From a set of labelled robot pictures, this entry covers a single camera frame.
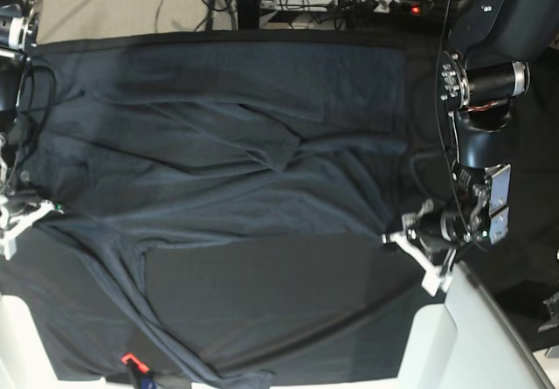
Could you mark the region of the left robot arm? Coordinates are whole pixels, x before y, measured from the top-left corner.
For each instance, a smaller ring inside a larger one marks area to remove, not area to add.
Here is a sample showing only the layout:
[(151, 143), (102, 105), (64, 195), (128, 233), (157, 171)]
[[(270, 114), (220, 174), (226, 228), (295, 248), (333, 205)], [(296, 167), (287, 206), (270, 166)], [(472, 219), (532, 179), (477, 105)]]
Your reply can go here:
[(424, 286), (444, 288), (457, 255), (508, 231), (516, 101), (531, 83), (530, 63), (558, 30), (558, 0), (464, 0), (445, 21), (435, 78), (435, 114), (451, 181), (449, 201), (426, 200), (383, 236), (423, 270)]

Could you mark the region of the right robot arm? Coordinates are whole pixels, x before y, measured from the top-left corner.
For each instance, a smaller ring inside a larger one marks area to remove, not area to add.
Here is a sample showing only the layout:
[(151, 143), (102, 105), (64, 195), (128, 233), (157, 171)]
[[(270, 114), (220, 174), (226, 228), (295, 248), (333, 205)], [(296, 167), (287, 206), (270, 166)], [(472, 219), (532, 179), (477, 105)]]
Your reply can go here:
[[(37, 66), (33, 55), (43, 0), (1, 0), (1, 242), (6, 245), (52, 212), (62, 207), (41, 198), (18, 174), (38, 146), (38, 138), (52, 113), (56, 77), (52, 69)], [(47, 106), (39, 122), (31, 107), (36, 77), (50, 81)]]

